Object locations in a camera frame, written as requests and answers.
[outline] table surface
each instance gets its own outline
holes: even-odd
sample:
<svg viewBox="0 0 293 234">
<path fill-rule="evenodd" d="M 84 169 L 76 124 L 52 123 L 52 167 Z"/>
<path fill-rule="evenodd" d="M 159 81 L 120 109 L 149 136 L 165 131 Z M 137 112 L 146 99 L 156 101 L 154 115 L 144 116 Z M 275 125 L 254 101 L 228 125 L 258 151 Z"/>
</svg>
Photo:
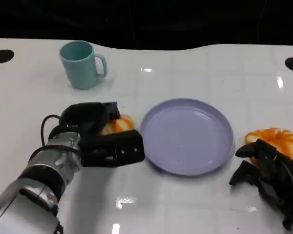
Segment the table surface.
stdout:
<svg viewBox="0 0 293 234">
<path fill-rule="evenodd" d="M 230 121 L 236 147 L 246 133 L 293 131 L 293 46 L 211 45 L 185 51 L 136 51 L 94 45 L 107 60 L 106 81 L 88 91 L 69 85 L 58 56 L 63 40 L 0 39 L 15 57 L 0 64 L 0 193 L 41 145 L 40 124 L 70 104 L 118 101 L 139 128 L 156 103 L 195 98 Z M 56 124 L 50 121 L 46 133 Z M 60 201 L 66 234 L 283 234 L 273 212 L 247 184 L 228 181 L 241 159 L 217 172 L 180 178 L 146 161 L 117 169 L 85 168 Z"/>
</svg>

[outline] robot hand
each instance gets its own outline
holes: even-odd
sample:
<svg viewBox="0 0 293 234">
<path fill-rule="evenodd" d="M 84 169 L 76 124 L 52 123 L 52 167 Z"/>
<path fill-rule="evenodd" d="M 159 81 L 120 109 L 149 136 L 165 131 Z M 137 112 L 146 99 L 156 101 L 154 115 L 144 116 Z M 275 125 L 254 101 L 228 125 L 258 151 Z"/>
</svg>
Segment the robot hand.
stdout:
<svg viewBox="0 0 293 234">
<path fill-rule="evenodd" d="M 58 118 L 59 125 L 45 144 L 43 127 L 51 117 Z M 0 196 L 0 234 L 62 234 L 56 217 L 58 203 L 81 167 L 118 167 L 143 161 L 143 141 L 137 131 L 99 135 L 109 121 L 118 118 L 116 102 L 76 104 L 61 117 L 47 116 L 42 122 L 42 147 Z"/>
<path fill-rule="evenodd" d="M 284 213 L 283 226 L 293 230 L 293 160 L 260 139 L 242 146 L 235 155 L 255 157 L 258 167 L 243 161 L 229 184 L 256 185 L 263 199 Z"/>
</svg>

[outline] ceramic mug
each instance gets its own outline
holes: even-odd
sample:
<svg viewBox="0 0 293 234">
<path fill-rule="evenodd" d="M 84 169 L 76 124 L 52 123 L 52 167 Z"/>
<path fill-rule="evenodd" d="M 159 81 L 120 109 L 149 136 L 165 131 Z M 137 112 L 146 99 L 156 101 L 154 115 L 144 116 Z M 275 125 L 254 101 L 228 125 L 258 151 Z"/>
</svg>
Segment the ceramic mug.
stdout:
<svg viewBox="0 0 293 234">
<path fill-rule="evenodd" d="M 98 74 L 95 57 L 101 59 L 104 73 Z M 86 41 L 72 41 L 60 49 L 60 58 L 71 85 L 76 89 L 90 89 L 106 76 L 106 60 L 96 54 Z"/>
</svg>

